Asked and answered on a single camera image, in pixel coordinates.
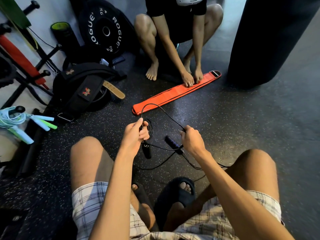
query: knee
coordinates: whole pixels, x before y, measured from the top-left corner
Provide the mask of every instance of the knee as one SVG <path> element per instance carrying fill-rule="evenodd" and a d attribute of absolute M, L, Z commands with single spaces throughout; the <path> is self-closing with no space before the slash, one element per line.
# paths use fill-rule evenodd
<path fill-rule="evenodd" d="M 249 161 L 254 160 L 255 162 L 259 162 L 263 165 L 272 165 L 272 166 L 276 165 L 276 163 L 270 157 L 270 155 L 260 149 L 249 149 L 242 154 L 244 155 L 244 157 L 242 158 L 245 160 L 249 160 Z"/>
<path fill-rule="evenodd" d="M 139 38 L 143 38 L 149 31 L 150 17 L 146 14 L 138 14 L 134 20 L 134 30 Z"/>
<path fill-rule="evenodd" d="M 96 146 L 101 146 L 100 141 L 95 137 L 86 136 L 71 147 L 71 154 L 87 150 L 88 148 L 94 148 Z"/>
<path fill-rule="evenodd" d="M 207 7 L 206 16 L 213 20 L 215 23 L 218 23 L 218 26 L 222 23 L 223 19 L 223 9 L 220 4 L 212 4 Z"/>

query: person in black shirt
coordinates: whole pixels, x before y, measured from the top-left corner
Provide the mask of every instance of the person in black shirt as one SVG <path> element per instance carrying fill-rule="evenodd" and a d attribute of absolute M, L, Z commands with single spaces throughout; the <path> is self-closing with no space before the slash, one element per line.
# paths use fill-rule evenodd
<path fill-rule="evenodd" d="M 136 16 L 134 28 L 144 52 L 152 61 L 146 77 L 153 81 L 157 79 L 158 58 L 160 58 L 158 48 L 163 46 L 179 70 L 184 84 L 191 87 L 203 79 L 202 46 L 220 26 L 223 10 L 219 4 L 207 6 L 207 0 L 200 2 L 198 0 L 198 3 L 186 6 L 181 6 L 179 2 L 179 0 L 146 0 L 147 14 Z M 191 39 L 193 45 L 182 62 L 175 44 Z M 196 63 L 194 77 L 190 72 L 190 60 L 193 56 Z"/>

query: black slide sandal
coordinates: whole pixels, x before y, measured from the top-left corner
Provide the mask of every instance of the black slide sandal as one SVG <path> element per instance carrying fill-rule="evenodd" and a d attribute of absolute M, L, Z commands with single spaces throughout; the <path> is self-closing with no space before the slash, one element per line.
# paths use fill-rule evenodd
<path fill-rule="evenodd" d="M 190 185 L 191 193 L 180 188 L 180 184 L 182 182 Z M 170 181 L 162 190 L 154 205 L 154 215 L 160 231 L 163 230 L 168 212 L 174 203 L 180 202 L 184 207 L 186 207 L 190 205 L 195 200 L 195 198 L 195 184 L 191 179 L 187 177 L 177 177 Z"/>
<path fill-rule="evenodd" d="M 132 191 L 134 192 L 134 194 L 137 197 L 137 199 L 140 202 L 140 204 L 147 204 L 150 207 L 150 209 L 153 211 L 152 204 L 151 204 L 151 202 L 149 200 L 149 197 L 148 197 L 146 191 L 142 187 L 142 185 L 137 183 L 137 182 L 133 182 L 131 184 L 131 186 L 134 185 L 134 184 L 136 186 L 138 186 L 138 188 L 136 190 L 132 190 Z"/>

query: barefoot person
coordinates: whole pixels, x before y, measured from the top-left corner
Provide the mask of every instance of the barefoot person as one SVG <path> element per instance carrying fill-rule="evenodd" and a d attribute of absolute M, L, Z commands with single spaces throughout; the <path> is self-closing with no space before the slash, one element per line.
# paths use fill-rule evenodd
<path fill-rule="evenodd" d="M 190 126 L 181 132 L 182 144 L 201 165 L 210 185 L 195 199 L 194 183 L 179 179 L 175 189 L 183 197 L 172 202 L 164 231 L 159 232 L 142 186 L 131 183 L 134 157 L 149 138 L 147 125 L 140 118 L 126 127 L 114 162 L 94 137 L 72 147 L 78 240 L 293 240 L 281 224 L 277 171 L 271 157 L 258 149 L 247 150 L 224 171 Z M 187 198 L 195 200 L 186 205 Z"/>
<path fill-rule="evenodd" d="M 152 62 L 146 77 L 153 81 L 157 79 L 161 57 L 157 57 L 156 50 L 162 47 L 160 50 L 165 49 L 187 87 L 201 81 L 202 46 L 221 24 L 222 7 L 219 4 L 207 6 L 207 0 L 146 0 L 146 7 L 147 14 L 137 15 L 134 22 L 140 44 Z M 193 45 L 182 62 L 175 44 L 191 39 Z M 190 61 L 193 56 L 196 64 L 194 78 L 190 71 Z"/>

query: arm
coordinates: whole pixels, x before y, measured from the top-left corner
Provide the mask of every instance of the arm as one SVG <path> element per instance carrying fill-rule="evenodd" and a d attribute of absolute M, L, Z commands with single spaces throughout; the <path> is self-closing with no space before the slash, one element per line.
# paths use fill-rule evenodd
<path fill-rule="evenodd" d="M 175 64 L 176 68 L 180 72 L 182 80 L 184 81 L 185 85 L 187 87 L 191 87 L 193 85 L 194 79 L 192 75 L 187 72 L 186 68 L 182 64 L 182 61 L 178 55 L 178 52 L 170 39 L 169 28 L 168 28 L 165 15 L 152 17 L 152 20 L 157 29 L 157 32 L 163 44 L 163 47 L 168 53 L 168 56 L 170 57 L 170 59 L 172 60 L 172 62 Z"/>
<path fill-rule="evenodd" d="M 201 52 L 203 47 L 203 40 L 205 36 L 205 15 L 194 15 L 193 16 L 193 48 L 195 58 L 195 69 L 201 70 Z"/>
<path fill-rule="evenodd" d="M 142 121 L 140 118 L 125 129 L 106 196 L 91 231 L 90 240 L 128 240 L 130 237 L 132 165 L 142 140 L 149 138 L 147 122 L 144 122 L 144 129 L 139 132 Z"/>
<path fill-rule="evenodd" d="M 239 186 L 205 149 L 197 130 L 186 126 L 181 132 L 183 146 L 201 165 L 217 194 L 237 237 L 244 239 L 294 240 L 278 220 Z"/>

